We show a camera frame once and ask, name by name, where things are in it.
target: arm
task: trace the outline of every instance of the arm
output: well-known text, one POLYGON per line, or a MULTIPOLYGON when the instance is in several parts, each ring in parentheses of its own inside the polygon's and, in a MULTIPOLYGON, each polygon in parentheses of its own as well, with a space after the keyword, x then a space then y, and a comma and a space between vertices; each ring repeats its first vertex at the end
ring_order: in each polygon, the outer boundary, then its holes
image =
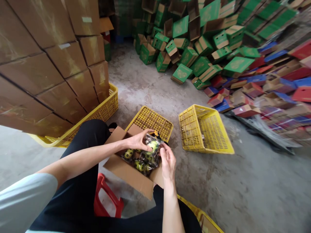
POLYGON ((164 208, 162 232, 185 232, 175 187, 176 158, 166 144, 160 149, 164 178, 164 208))
POLYGON ((48 173, 55 176, 58 182, 57 188, 59 188, 65 181, 84 173, 118 151, 124 149, 151 151, 149 146, 143 144, 143 138, 148 132, 153 132, 153 130, 146 129, 128 139, 77 151, 46 166, 37 173, 48 173))

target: yellow plastic crate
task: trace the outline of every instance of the yellow plastic crate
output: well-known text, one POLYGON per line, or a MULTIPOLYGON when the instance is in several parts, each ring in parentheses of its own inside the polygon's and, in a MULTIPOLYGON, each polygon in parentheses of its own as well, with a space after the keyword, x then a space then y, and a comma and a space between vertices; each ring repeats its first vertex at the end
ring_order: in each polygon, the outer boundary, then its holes
POLYGON ((166 120, 163 116, 157 114, 147 106, 142 106, 125 131, 127 131, 132 124, 135 124, 142 129, 150 128, 158 131, 161 139, 166 142, 168 142, 174 128, 173 123, 166 120))
POLYGON ((34 134, 29 135, 43 147, 67 148, 83 122, 92 119, 100 119, 106 122, 118 110, 118 88, 111 83, 109 83, 109 85, 110 96, 100 103, 92 112, 80 120, 75 126, 68 130, 63 136, 53 138, 48 136, 37 136, 34 134))
POLYGON ((179 114, 179 124, 184 150, 234 154, 234 149, 217 110, 192 105, 179 114))

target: person's right hand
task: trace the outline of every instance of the person's right hand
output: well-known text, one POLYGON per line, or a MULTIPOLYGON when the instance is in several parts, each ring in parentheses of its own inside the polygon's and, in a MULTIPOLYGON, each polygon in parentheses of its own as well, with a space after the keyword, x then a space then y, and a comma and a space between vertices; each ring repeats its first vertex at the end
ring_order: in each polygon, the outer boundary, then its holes
POLYGON ((165 143, 161 144, 162 175, 164 180, 175 182, 176 158, 171 148, 165 143))

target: hand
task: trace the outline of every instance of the hand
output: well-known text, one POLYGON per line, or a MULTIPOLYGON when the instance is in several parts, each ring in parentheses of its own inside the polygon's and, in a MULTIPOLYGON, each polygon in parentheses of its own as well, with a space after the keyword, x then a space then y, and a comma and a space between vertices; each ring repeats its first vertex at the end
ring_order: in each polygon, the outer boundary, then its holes
POLYGON ((143 144, 143 139, 145 138, 147 133, 154 132, 153 129, 145 129, 143 132, 136 134, 133 137, 125 139, 127 142, 127 148, 130 149, 140 149, 140 150, 145 150, 145 151, 152 151, 150 146, 147 146, 143 144))
POLYGON ((164 180, 175 182, 176 158, 171 148, 165 143, 161 144, 162 175, 164 180))

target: stack of flattened boxes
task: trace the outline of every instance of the stack of flattened boxes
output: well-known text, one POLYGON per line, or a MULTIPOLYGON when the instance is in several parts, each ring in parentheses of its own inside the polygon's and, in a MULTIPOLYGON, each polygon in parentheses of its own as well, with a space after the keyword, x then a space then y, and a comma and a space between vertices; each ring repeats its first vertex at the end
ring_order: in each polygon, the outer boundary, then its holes
POLYGON ((96 86, 99 95, 107 90, 109 96, 102 37, 86 37, 86 46, 84 37, 75 37, 100 35, 97 1, 85 7, 60 0, 0 0, 1 125, 57 138, 99 104, 96 86), (92 60, 90 54, 97 55, 92 60), (105 69, 92 77, 92 66, 99 64, 105 69), (93 81, 103 79, 106 89, 93 81))

